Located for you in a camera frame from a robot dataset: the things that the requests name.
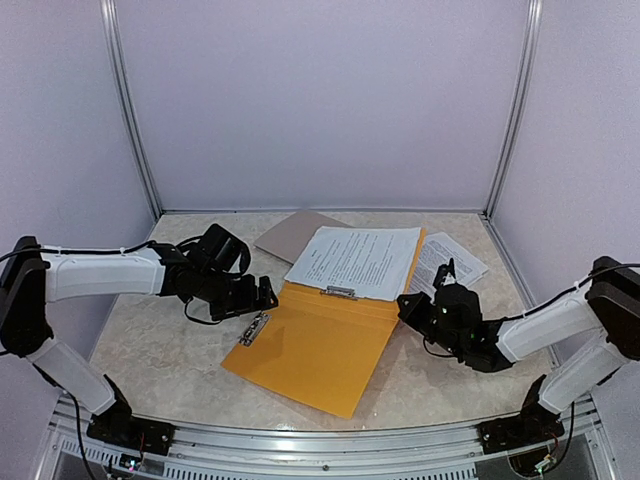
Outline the white printed sheet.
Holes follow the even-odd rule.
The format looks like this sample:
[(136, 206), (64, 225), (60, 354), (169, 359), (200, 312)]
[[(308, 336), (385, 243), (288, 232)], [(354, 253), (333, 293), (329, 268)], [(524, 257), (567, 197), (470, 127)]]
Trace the white printed sheet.
[(425, 230), (319, 228), (285, 280), (326, 290), (348, 289), (360, 299), (393, 301), (408, 288)]

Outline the pink-brown file folder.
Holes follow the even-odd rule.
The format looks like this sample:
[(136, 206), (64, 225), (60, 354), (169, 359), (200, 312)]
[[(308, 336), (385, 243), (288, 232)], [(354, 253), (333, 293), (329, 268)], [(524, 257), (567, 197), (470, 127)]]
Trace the pink-brown file folder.
[(254, 246), (293, 265), (320, 227), (348, 228), (348, 225), (318, 212), (298, 211), (258, 237)]

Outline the orange folder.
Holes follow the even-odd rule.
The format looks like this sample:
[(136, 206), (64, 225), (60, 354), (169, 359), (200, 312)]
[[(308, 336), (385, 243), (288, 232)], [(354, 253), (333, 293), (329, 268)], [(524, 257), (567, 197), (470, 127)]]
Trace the orange folder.
[(285, 280), (279, 305), (250, 347), (221, 365), (291, 400), (349, 419), (398, 323), (393, 301), (357, 301)]

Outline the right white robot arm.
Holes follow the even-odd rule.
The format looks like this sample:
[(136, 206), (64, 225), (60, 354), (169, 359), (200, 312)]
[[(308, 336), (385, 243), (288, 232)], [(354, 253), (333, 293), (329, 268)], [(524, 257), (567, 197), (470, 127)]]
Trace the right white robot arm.
[(535, 442), (578, 397), (639, 359), (639, 265), (609, 256), (553, 298), (511, 317), (486, 320), (478, 295), (460, 284), (452, 262), (440, 266), (435, 292), (398, 297), (399, 319), (447, 358), (482, 373), (513, 367), (574, 335), (591, 338), (530, 387), (511, 433)]

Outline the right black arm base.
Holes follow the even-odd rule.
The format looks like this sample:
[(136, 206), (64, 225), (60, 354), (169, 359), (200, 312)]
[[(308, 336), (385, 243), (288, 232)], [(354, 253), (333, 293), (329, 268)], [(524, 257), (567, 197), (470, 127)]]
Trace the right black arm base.
[(559, 413), (552, 413), (540, 403), (545, 375), (540, 376), (526, 394), (518, 414), (499, 417), (476, 425), (484, 454), (513, 450), (553, 440), (565, 433)]

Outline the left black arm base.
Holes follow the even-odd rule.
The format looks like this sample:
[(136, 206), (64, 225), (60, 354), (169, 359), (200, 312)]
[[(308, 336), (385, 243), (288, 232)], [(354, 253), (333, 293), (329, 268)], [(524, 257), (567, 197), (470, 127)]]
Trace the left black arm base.
[(115, 403), (104, 413), (91, 416), (88, 437), (139, 453), (167, 456), (176, 426), (135, 416), (118, 386), (107, 375), (104, 378), (114, 392)]

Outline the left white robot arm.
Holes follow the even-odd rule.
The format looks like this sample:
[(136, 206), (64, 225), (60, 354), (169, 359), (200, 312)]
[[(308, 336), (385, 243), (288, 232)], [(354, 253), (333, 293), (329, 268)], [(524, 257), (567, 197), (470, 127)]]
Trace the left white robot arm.
[(88, 410), (94, 424), (121, 445), (140, 424), (115, 382), (97, 373), (87, 354), (111, 304), (122, 295), (173, 298), (206, 305), (215, 326), (278, 305), (266, 276), (249, 272), (248, 245), (212, 224), (177, 244), (147, 240), (131, 247), (77, 249), (20, 238), (1, 257), (1, 345)]

